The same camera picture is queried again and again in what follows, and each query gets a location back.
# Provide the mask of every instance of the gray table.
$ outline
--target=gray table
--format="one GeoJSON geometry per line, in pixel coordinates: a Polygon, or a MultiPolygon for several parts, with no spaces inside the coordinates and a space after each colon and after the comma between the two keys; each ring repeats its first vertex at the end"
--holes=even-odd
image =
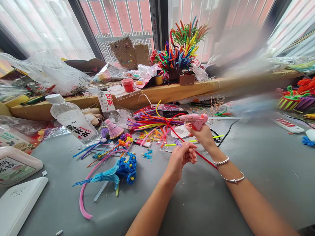
{"type": "MultiPolygon", "coordinates": [[[[215,121],[212,128],[225,134],[232,122],[215,121]]],[[[302,136],[288,135],[273,123],[238,122],[220,147],[296,229],[315,223],[315,152],[302,145],[302,136]]],[[[97,202],[93,199],[103,183],[88,184],[84,204],[93,218],[86,220],[78,206],[81,186],[72,187],[90,171],[86,166],[91,156],[84,160],[72,158],[80,144],[68,134],[45,140],[33,152],[33,156],[44,162],[43,170],[48,172],[49,182],[19,235],[55,235],[59,230],[67,236],[124,235],[158,183],[170,157],[167,152],[161,156],[154,147],[153,158],[147,160],[140,156],[146,150],[133,145],[132,151],[137,153],[138,160],[135,183],[131,186],[121,183],[118,197],[113,184],[108,184],[97,202]]],[[[107,160],[96,173],[112,167],[116,158],[107,160]]],[[[42,171],[28,180],[40,177],[42,171]]],[[[219,173],[199,158],[197,164],[184,167],[160,235],[252,235],[252,232],[219,173]]]]}

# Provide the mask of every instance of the white mouse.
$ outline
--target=white mouse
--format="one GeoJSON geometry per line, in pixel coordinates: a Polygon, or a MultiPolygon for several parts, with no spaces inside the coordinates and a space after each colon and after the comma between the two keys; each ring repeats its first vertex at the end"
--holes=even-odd
{"type": "Polygon", "coordinates": [[[315,129],[309,129],[305,133],[310,141],[315,142],[315,129]]]}

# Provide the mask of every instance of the silver bangle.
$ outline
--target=silver bangle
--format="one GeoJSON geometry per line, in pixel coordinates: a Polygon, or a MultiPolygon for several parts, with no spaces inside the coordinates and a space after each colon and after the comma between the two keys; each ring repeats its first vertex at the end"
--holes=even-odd
{"type": "Polygon", "coordinates": [[[243,179],[245,179],[245,175],[242,173],[242,175],[243,175],[243,177],[241,177],[240,179],[232,179],[232,180],[228,180],[228,179],[226,179],[226,178],[224,178],[222,175],[221,175],[221,177],[222,177],[222,179],[224,179],[225,181],[227,181],[227,182],[231,182],[231,183],[235,183],[235,184],[237,184],[237,182],[240,182],[240,181],[242,181],[243,179]]]}
{"type": "Polygon", "coordinates": [[[214,162],[213,164],[215,165],[215,167],[218,167],[219,165],[223,165],[225,163],[227,163],[230,160],[229,157],[227,157],[227,159],[225,161],[222,162],[214,162]]]}

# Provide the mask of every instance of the pink glue gun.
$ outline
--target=pink glue gun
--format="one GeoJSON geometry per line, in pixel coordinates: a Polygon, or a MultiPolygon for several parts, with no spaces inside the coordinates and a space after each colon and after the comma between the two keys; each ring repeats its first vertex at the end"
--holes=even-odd
{"type": "Polygon", "coordinates": [[[180,116],[179,120],[191,124],[194,130],[199,131],[202,125],[208,121],[208,116],[206,114],[189,114],[180,116]]]}

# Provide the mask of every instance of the pink pipe cleaner hat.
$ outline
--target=pink pipe cleaner hat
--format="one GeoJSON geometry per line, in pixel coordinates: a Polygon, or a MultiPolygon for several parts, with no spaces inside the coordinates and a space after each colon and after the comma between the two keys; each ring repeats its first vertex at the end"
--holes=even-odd
{"type": "Polygon", "coordinates": [[[109,138],[110,139],[114,139],[117,138],[118,136],[120,136],[124,130],[120,127],[118,127],[117,125],[113,124],[110,120],[106,120],[105,123],[107,124],[107,128],[109,131],[109,138]]]}

